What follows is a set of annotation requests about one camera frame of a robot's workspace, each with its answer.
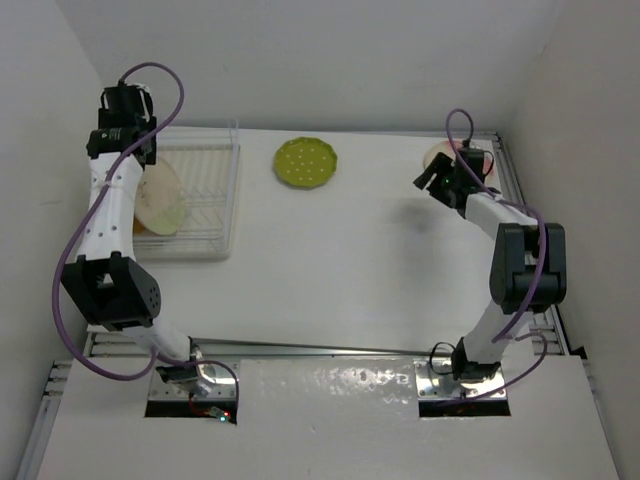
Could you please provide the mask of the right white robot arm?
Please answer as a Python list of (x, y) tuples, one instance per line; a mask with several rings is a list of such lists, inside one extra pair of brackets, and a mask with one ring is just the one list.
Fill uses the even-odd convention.
[(485, 152), (467, 145), (454, 156), (439, 152), (414, 180), (494, 241), (489, 272), (491, 300), (476, 326), (451, 356), (455, 380), (493, 376), (528, 314), (560, 304), (567, 290), (565, 230), (511, 202), (484, 180)]

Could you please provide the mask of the cream and pink plate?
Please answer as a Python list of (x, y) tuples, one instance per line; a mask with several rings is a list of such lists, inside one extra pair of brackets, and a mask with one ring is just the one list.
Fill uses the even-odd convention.
[[(472, 142), (471, 147), (475, 149), (480, 149), (484, 152), (484, 164), (483, 164), (483, 174), (486, 178), (496, 178), (497, 177), (497, 169), (496, 169), (496, 159), (494, 153), (490, 150), (483, 149), (476, 143)], [(451, 147), (448, 141), (442, 141), (433, 146), (424, 156), (423, 158), (423, 167), (427, 168), (433, 160), (436, 159), (438, 155), (444, 155), (448, 158), (449, 163), (453, 163), (455, 161), (454, 149)]]

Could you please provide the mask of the cream and green plate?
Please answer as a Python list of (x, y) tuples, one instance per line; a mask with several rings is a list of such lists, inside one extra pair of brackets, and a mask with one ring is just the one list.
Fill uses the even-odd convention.
[(147, 166), (138, 184), (134, 222), (155, 235), (170, 236), (183, 226), (187, 215), (182, 182), (163, 158)]

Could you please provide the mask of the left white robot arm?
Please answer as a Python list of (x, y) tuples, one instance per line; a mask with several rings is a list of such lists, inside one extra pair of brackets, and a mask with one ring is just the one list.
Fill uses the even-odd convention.
[(119, 81), (103, 91), (87, 144), (89, 217), (72, 242), (75, 259), (62, 260), (61, 285), (88, 324), (187, 362), (191, 340), (160, 319), (160, 287), (133, 248), (135, 197), (146, 167), (156, 163), (156, 127), (146, 86)]

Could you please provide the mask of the green polka dot plate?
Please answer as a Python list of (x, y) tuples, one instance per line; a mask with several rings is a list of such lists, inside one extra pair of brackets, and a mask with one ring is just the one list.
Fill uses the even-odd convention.
[(273, 170), (285, 185), (314, 189), (325, 185), (337, 171), (338, 155), (327, 142), (315, 137), (285, 141), (276, 151)]

